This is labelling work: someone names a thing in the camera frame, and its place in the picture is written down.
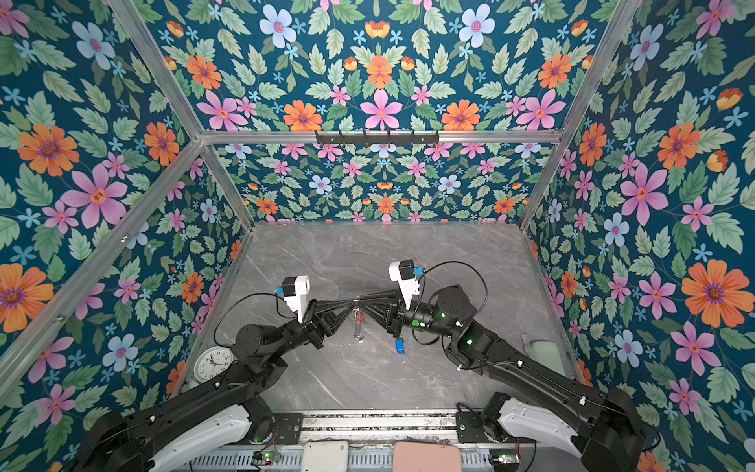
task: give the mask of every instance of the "clock face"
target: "clock face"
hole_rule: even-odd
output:
[[[207,349],[194,365],[194,376],[200,382],[206,382],[219,375],[233,362],[233,354],[225,347]]]

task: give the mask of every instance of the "robotic arm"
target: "robotic arm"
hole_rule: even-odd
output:
[[[544,406],[497,394],[485,409],[486,430],[493,436],[530,437],[559,447],[581,457],[590,472],[636,469],[649,432],[624,391],[615,388],[605,395],[520,353],[474,320],[477,310],[460,285],[438,290],[430,298],[436,298],[435,304],[420,301],[415,277],[421,271],[414,271],[412,261],[398,267],[391,279],[399,290],[352,301],[311,300],[284,325],[244,326],[231,347],[238,361],[225,372],[151,409],[125,418],[115,412],[103,416],[66,470],[167,472],[244,438],[262,443],[274,425],[259,394],[288,366],[282,355],[303,344],[321,348],[355,309],[394,338],[408,327],[450,339],[444,353],[458,370],[489,375]]]

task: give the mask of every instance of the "clock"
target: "clock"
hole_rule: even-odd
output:
[[[194,364],[194,377],[206,382],[224,372],[236,360],[231,349],[215,346],[207,349]]]

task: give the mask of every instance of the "floral wallpaper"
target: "floral wallpaper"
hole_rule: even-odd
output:
[[[269,147],[218,149],[262,221],[516,222],[550,153],[539,143]]]
[[[0,470],[58,472],[107,412],[166,401],[243,234],[197,159],[5,401]]]
[[[527,228],[585,378],[662,434],[641,472],[755,467],[753,13],[645,2]]]
[[[99,2],[0,2],[0,76],[1,353],[186,136]]]

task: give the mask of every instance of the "yellow and orange flower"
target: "yellow and orange flower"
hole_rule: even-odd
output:
[[[344,61],[344,69],[346,70],[354,71],[356,70],[356,66],[357,66],[357,63],[356,63],[356,58],[354,56],[347,57],[346,60]]]
[[[31,161],[29,167],[39,174],[47,172],[51,177],[59,177],[63,171],[73,169],[72,162],[79,161],[79,153],[74,151],[79,145],[54,125],[52,128],[34,125],[34,132],[21,133],[18,142],[22,144],[18,148],[19,156]]]
[[[410,71],[414,69],[417,66],[417,64],[414,63],[414,59],[408,56],[404,56],[403,59],[401,59],[401,68],[405,71]]]
[[[181,297],[187,303],[194,303],[202,295],[202,289],[205,287],[205,283],[202,281],[204,277],[199,275],[199,272],[189,274],[186,278],[186,282],[183,283],[183,293]]]
[[[608,138],[605,135],[606,127],[593,123],[590,129],[582,135],[582,144],[579,145],[579,160],[582,164],[591,167],[599,161],[603,155],[603,147]]]
[[[47,274],[36,267],[25,273],[21,264],[0,265],[0,322],[3,331],[12,333],[26,328],[26,318],[35,319],[43,301],[53,296],[51,283],[42,283]]]
[[[292,105],[286,105],[283,111],[286,116],[283,121],[291,126],[291,131],[320,131],[322,117],[316,113],[315,106],[311,103],[304,104],[301,100],[294,100]]]
[[[577,281],[574,279],[574,274],[568,270],[561,276],[561,289],[569,298],[577,294]]]
[[[655,454],[652,452],[643,452],[639,457],[637,465],[639,472],[666,472],[666,468],[660,462],[655,460]]]
[[[443,113],[440,119],[443,129],[446,131],[472,131],[474,125],[479,123],[479,107],[469,100],[459,100],[459,103],[448,105],[447,113]]]
[[[717,150],[708,156],[707,167],[713,172],[724,172],[729,164],[729,158],[726,157],[725,150]]]
[[[220,82],[222,82],[223,77],[220,76],[220,72],[217,71],[215,64],[206,60],[204,56],[189,57],[188,61],[189,65],[186,66],[186,69],[189,71],[189,74],[192,74],[194,82],[208,90],[220,88]]]
[[[590,24],[590,22],[587,20],[579,20],[577,23],[574,23],[572,26],[572,36],[579,36],[582,34],[587,29],[588,24]]]
[[[658,152],[658,161],[663,162],[667,169],[681,169],[687,165],[687,159],[692,159],[698,153],[697,143],[700,142],[700,131],[694,130],[692,123],[684,126],[674,126],[668,131],[668,136],[661,139],[661,151]]]
[[[716,100],[716,106],[719,110],[728,110],[739,103],[744,94],[738,88],[727,88],[721,92]]]
[[[236,259],[239,249],[241,249],[241,239],[237,239],[236,242],[231,245],[231,261]]]
[[[593,379],[593,375],[590,374],[590,370],[585,366],[584,361],[582,359],[579,359],[577,361],[577,364],[579,365],[579,370],[582,371],[582,378],[584,379],[584,384],[588,387],[593,386],[593,382],[591,380]]]
[[[396,209],[395,207],[396,207],[396,203],[393,203],[393,200],[389,198],[382,199],[377,204],[377,209],[382,211],[385,214],[388,214],[392,212],[393,210],[395,210]]]
[[[168,21],[165,24],[165,27],[167,27],[168,31],[173,33],[173,36],[175,36],[176,38],[183,38],[183,26],[181,26],[180,24],[176,23],[175,21]]]
[[[703,323],[714,328],[721,326],[721,318],[729,327],[744,323],[739,310],[751,312],[755,295],[740,288],[750,285],[750,280],[741,270],[726,272],[729,266],[724,261],[711,259],[707,268],[697,263],[689,268],[691,279],[682,280],[682,293],[690,295],[684,303],[693,315],[703,313]]]
[[[144,143],[149,146],[149,155],[160,161],[160,165],[168,167],[179,151],[175,133],[163,122],[149,123],[146,130],[148,134],[144,135]]]
[[[496,213],[508,213],[509,211],[514,209],[514,206],[516,206],[516,202],[514,202],[514,199],[500,199],[495,203],[495,206],[493,209]]]
[[[173,389],[178,383],[178,378],[181,376],[181,372],[186,368],[186,361],[182,360],[176,365],[175,369],[171,369],[171,373],[168,374],[168,385],[165,385],[165,393],[170,395],[173,393]]]
[[[365,31],[370,38],[385,38],[390,31],[390,23],[385,21],[381,21],[380,23],[368,21],[365,23]]]
[[[393,72],[393,67],[388,64],[388,59],[384,56],[375,56],[372,58],[372,63],[367,66],[367,78],[371,84],[377,88],[385,88],[390,84],[393,78],[390,74]]]
[[[269,199],[259,199],[259,200],[257,200],[257,207],[264,214],[276,214],[276,213],[278,213],[278,204],[275,203],[275,202],[271,202]]]
[[[540,86],[543,88],[556,88],[558,84],[566,80],[566,74],[572,71],[572,59],[569,55],[556,54],[553,59],[546,60],[543,70],[538,74]]]

